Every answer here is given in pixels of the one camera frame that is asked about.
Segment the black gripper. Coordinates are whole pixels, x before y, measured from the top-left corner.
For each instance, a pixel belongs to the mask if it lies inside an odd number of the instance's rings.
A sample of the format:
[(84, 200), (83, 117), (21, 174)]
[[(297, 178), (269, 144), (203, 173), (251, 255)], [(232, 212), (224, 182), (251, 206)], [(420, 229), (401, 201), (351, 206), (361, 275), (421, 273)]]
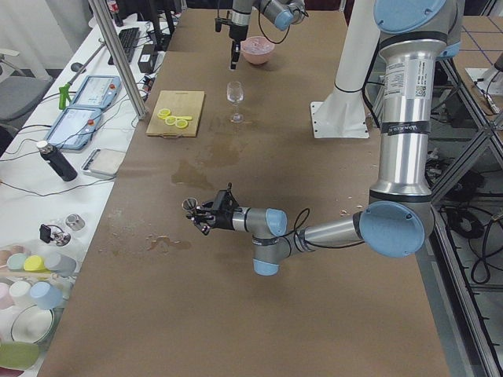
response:
[(232, 23), (229, 26), (229, 37), (233, 40), (231, 46), (230, 70), (236, 70), (240, 59), (240, 43), (248, 37), (248, 26)]
[(218, 207), (213, 209), (212, 202), (198, 204), (199, 214), (191, 219), (196, 228), (204, 235), (208, 235), (212, 228), (234, 230), (233, 215), (235, 205)]

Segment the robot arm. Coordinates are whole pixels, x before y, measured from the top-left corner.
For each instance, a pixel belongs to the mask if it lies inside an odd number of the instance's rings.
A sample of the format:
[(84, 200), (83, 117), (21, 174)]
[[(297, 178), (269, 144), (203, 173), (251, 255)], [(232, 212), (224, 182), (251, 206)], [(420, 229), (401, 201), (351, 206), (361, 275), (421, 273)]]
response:
[(249, 232), (257, 274), (272, 276), (281, 262), (319, 248), (366, 243), (403, 258), (420, 250), (433, 228), (431, 190), (425, 181), (435, 63), (461, 43), (462, 1), (357, 1), (351, 14), (334, 89), (315, 102), (316, 137), (361, 137), (363, 91), (375, 55), (386, 64), (380, 161), (364, 210), (322, 225), (287, 227), (285, 212), (242, 207), (229, 189), (206, 203), (186, 199), (187, 218), (202, 232)]
[(234, 71), (240, 58), (240, 44), (248, 37), (252, 10), (257, 9), (276, 29), (287, 30), (292, 24), (299, 24), (307, 17), (304, 1), (233, 1), (229, 18), (229, 37), (232, 40), (229, 69)]

